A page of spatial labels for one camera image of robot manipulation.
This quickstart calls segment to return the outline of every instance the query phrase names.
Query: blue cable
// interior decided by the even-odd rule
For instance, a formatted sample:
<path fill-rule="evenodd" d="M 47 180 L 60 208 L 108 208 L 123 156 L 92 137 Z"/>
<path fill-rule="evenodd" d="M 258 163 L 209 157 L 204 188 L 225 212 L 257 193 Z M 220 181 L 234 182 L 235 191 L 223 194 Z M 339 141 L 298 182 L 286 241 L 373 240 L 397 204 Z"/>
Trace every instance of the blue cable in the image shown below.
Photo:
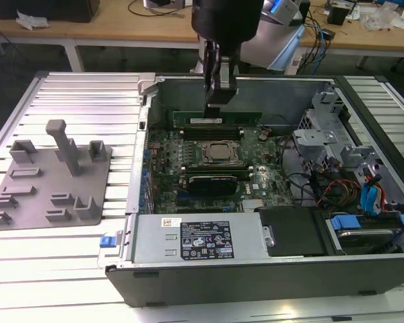
<path fill-rule="evenodd" d="M 321 64 L 322 59 L 323 59 L 323 52 L 325 51 L 325 39 L 323 37 L 322 29 L 321 29 L 321 27 L 319 25 L 313 25 L 313 24 L 307 24 L 307 23 L 305 23 L 305 24 L 307 26 L 316 28 L 318 30 L 319 34 L 321 35 L 321 48 L 322 48 L 322 51 L 318 55 L 318 58 L 316 59 L 316 65 L 314 66 L 314 69 L 311 72 L 311 75 L 314 75 L 314 73 L 316 73 L 316 70 L 318 69 L 318 67 Z"/>

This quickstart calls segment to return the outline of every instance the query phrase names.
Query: green motherboard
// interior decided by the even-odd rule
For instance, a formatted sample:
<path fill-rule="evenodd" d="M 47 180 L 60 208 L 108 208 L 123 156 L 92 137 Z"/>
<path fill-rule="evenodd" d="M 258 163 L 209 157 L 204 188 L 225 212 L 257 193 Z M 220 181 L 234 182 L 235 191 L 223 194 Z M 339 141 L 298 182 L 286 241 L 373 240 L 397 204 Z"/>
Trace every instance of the green motherboard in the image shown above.
<path fill-rule="evenodd" d="M 292 205 L 293 196 L 278 162 L 279 138 L 261 140 L 262 130 L 240 128 L 239 140 L 192 141 L 183 139 L 179 130 L 152 127 L 149 150 L 154 213 L 252 212 L 256 207 Z M 232 194 L 195 196 L 189 191 L 191 176 L 206 178 L 219 173 L 238 179 Z"/>

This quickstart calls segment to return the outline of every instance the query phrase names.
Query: gray plastic stand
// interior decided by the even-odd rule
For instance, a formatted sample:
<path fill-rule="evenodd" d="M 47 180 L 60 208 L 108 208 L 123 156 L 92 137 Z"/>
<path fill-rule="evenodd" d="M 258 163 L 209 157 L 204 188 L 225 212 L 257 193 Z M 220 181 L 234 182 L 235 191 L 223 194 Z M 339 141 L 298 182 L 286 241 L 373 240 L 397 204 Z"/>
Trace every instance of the gray plastic stand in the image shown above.
<path fill-rule="evenodd" d="M 30 140 L 12 145 L 0 186 L 0 230 L 100 223 L 112 148 L 102 141 L 76 147 L 65 128 L 64 120 L 46 126 L 58 149 L 36 149 Z"/>

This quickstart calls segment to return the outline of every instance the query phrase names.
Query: slotted aluminum surface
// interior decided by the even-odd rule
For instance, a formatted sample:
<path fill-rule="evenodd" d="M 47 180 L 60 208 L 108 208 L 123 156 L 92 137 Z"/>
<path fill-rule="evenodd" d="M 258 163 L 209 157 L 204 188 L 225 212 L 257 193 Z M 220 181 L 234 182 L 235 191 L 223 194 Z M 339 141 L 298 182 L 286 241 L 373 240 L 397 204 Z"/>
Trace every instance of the slotted aluminum surface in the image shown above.
<path fill-rule="evenodd" d="M 114 146 L 114 159 L 100 225 L 0 232 L 0 322 L 332 322 L 332 316 L 404 322 L 404 286 L 370 297 L 126 306 L 98 268 L 97 256 L 100 236 L 125 225 L 137 80 L 136 74 L 54 73 L 28 90 L 23 113 L 0 145 L 0 181 L 9 165 L 9 144 L 27 137 L 38 147 L 52 147 L 44 126 L 63 115 L 77 143 L 98 137 Z"/>
<path fill-rule="evenodd" d="M 404 156 L 404 99 L 391 84 L 380 83 L 374 77 L 348 76 L 346 79 Z M 362 144 L 369 145 L 357 122 L 350 120 L 350 124 Z"/>

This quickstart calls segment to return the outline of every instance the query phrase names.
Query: power supply label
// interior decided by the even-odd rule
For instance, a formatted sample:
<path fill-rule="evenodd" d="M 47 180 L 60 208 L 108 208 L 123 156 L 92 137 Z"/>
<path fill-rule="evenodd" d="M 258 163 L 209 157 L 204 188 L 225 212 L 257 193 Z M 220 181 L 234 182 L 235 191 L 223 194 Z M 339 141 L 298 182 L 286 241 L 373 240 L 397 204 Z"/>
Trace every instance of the power supply label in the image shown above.
<path fill-rule="evenodd" d="M 229 221 L 182 222 L 180 231 L 182 259 L 234 258 Z"/>

